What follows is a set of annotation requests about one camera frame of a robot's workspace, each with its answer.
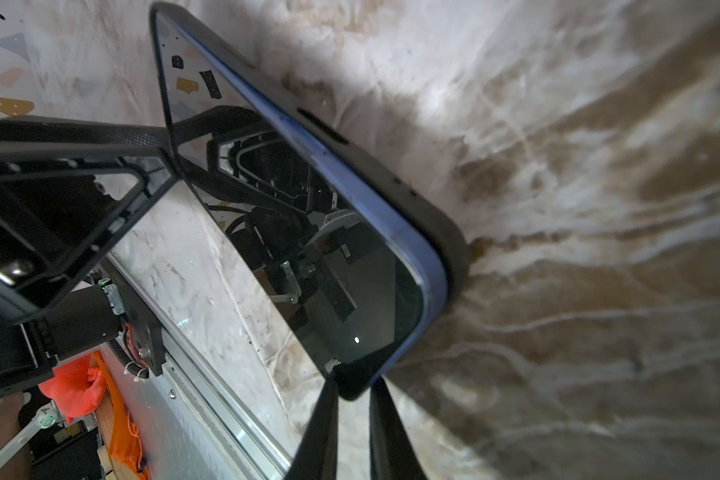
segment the hand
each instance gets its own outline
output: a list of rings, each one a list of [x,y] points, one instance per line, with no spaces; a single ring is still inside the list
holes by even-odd
[[[19,410],[24,406],[24,393],[16,392],[0,398],[0,425],[18,423]]]

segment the wooden board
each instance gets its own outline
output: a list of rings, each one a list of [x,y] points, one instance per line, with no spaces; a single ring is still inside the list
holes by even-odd
[[[110,442],[112,441],[112,431],[115,426],[115,410],[112,406],[112,400],[110,399],[109,392],[107,392],[104,395],[104,398],[102,398],[101,404],[99,405],[99,408],[96,409],[96,412],[94,412],[94,415],[96,416],[96,421],[99,423],[101,437],[104,439],[104,444],[108,449],[110,447]],[[114,458],[111,458],[110,461],[112,462],[112,472],[117,477],[117,480],[140,480],[138,475],[133,473],[122,463],[118,462]]]

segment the black phone case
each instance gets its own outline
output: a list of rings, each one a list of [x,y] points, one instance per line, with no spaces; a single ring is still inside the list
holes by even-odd
[[[448,275],[448,299],[451,300],[458,294],[468,275],[470,255],[461,231],[451,219],[416,194],[374,157],[320,121],[293,94],[260,74],[236,53],[232,46],[221,40],[218,35],[187,10],[177,5],[158,2],[152,5],[150,10],[150,30],[155,49],[163,110],[169,130],[173,131],[173,126],[167,104],[168,97],[165,91],[163,65],[160,60],[160,46],[156,35],[155,19],[158,13],[164,14],[185,29],[198,42],[216,54],[222,62],[229,65],[241,78],[266,96],[269,101],[317,137],[347,166],[352,168],[357,176],[363,178],[371,188],[408,220],[440,255]]]

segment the black cable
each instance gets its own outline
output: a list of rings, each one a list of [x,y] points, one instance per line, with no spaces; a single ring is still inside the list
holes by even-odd
[[[243,214],[248,215],[250,214],[249,211],[243,210],[242,208],[235,208],[234,206],[224,206],[224,205],[208,205],[208,210],[211,210],[212,212],[232,212],[234,214]]]
[[[248,219],[248,215],[240,215],[240,216],[238,216],[237,218],[235,218],[234,220],[232,220],[232,222],[230,223],[230,225],[226,228],[226,230],[224,230],[224,234],[227,235],[227,236],[232,235],[232,232],[235,231],[235,228],[237,228],[238,226],[240,226],[240,224],[241,224],[242,222],[246,221],[247,219]]]
[[[112,353],[114,353],[115,357],[120,360],[120,363],[126,368],[126,370],[128,370],[128,373],[142,379],[150,378],[150,370],[142,367],[131,359],[128,354],[125,353],[123,347],[120,346],[117,340],[110,340],[106,344],[112,349]]]

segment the phone screen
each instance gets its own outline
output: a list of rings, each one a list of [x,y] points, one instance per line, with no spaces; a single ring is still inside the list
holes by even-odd
[[[422,319],[420,280],[181,28],[155,33],[185,177],[317,368],[365,384]]]

